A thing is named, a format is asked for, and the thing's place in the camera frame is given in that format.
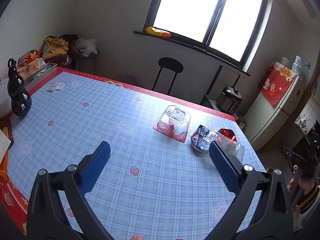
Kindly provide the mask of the person right hand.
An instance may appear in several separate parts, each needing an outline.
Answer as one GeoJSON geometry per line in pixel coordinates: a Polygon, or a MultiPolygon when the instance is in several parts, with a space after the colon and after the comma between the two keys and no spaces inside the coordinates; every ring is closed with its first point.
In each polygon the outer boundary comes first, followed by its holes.
{"type": "Polygon", "coordinates": [[[298,184],[300,188],[304,190],[304,195],[299,199],[300,202],[307,200],[309,197],[319,202],[319,189],[315,189],[316,184],[313,180],[308,178],[299,178],[298,184]]]}

